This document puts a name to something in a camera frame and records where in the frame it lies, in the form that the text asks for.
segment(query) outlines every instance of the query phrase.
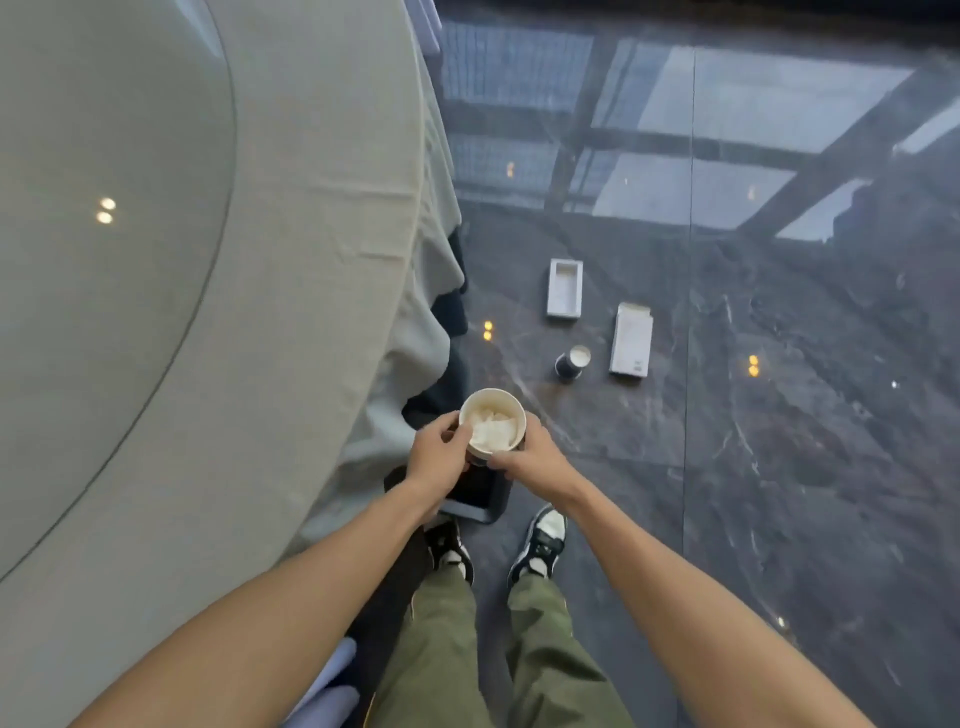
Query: white tissue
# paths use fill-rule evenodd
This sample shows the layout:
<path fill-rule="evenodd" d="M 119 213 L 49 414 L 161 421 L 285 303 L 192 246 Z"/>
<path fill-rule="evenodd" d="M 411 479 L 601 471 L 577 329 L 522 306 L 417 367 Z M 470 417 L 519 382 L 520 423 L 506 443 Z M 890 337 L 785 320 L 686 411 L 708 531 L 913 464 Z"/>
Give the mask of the white tissue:
<path fill-rule="evenodd" d="M 481 409 L 471 413 L 468 422 L 473 425 L 470 444 L 486 452 L 509 449 L 516 438 L 516 417 Z"/>

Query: sneaker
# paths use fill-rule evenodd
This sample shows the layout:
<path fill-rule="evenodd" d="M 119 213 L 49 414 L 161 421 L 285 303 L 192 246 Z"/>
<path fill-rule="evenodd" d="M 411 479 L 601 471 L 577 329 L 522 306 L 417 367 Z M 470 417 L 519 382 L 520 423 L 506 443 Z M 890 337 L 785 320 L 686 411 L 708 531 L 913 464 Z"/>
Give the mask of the sneaker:
<path fill-rule="evenodd" d="M 525 573 L 549 579 L 566 544 L 566 516 L 552 505 L 544 507 L 527 529 L 523 550 L 510 567 L 507 583 L 513 587 Z"/>
<path fill-rule="evenodd" d="M 442 520 L 431 523 L 424 529 L 427 547 L 433 557 L 433 570 L 439 571 L 442 567 L 456 567 L 467 580 L 473 584 L 473 562 L 467 553 L 467 547 L 460 538 L 460 525 L 457 520 L 443 516 Z"/>

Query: olive cargo pants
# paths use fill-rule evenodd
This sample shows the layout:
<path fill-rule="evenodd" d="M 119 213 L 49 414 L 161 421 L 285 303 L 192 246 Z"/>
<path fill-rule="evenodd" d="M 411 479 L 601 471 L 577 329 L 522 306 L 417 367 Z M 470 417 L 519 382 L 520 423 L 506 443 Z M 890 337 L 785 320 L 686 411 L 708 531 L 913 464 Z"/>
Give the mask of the olive cargo pants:
<path fill-rule="evenodd" d="M 510 728 L 633 728 L 610 681 L 573 638 L 563 595 L 526 574 L 508 598 Z M 367 713 L 366 728 L 492 728 L 478 687 L 476 602 L 455 567 L 423 580 Z"/>

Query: person's right hand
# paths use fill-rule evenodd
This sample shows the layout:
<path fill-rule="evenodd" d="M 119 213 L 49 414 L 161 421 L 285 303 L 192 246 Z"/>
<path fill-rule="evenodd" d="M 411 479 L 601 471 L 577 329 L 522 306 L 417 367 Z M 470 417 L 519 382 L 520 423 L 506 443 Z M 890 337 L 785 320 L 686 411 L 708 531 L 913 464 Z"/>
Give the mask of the person's right hand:
<path fill-rule="evenodd" d="M 535 496 L 564 512 L 583 487 L 584 478 L 570 465 L 540 419 L 527 412 L 523 450 L 495 452 L 487 463 L 507 477 L 522 482 Z"/>

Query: hand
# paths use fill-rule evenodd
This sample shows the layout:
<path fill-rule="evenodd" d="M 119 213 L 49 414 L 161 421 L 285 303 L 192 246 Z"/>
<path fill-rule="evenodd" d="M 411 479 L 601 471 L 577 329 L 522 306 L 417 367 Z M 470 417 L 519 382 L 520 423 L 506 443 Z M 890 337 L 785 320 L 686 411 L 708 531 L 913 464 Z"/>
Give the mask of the hand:
<path fill-rule="evenodd" d="M 537 415 L 527 412 L 527 434 L 523 450 L 495 452 L 487 463 L 507 477 L 522 482 L 534 495 L 548 500 L 565 512 L 585 482 L 567 462 Z"/>
<path fill-rule="evenodd" d="M 457 423 L 459 412 L 447 412 L 414 437 L 404 483 L 422 498 L 424 519 L 436 515 L 441 501 L 456 485 L 460 473 L 467 469 L 467 443 L 473 428 L 464 423 L 453 437 L 446 432 Z"/>

